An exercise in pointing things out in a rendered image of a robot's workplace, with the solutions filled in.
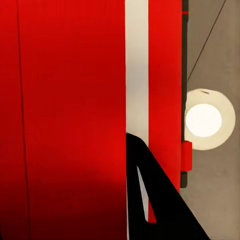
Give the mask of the radio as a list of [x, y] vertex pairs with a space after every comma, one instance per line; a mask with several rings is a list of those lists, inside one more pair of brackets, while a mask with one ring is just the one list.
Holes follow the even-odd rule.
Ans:
[[1, 240], [129, 240], [127, 133], [188, 186], [188, 21], [189, 0], [0, 0]]

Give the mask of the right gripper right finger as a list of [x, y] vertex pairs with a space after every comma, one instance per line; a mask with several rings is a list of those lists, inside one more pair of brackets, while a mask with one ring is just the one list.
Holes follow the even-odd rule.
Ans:
[[[145, 219], [139, 168], [156, 223]], [[145, 142], [126, 134], [129, 240], [210, 240]]]

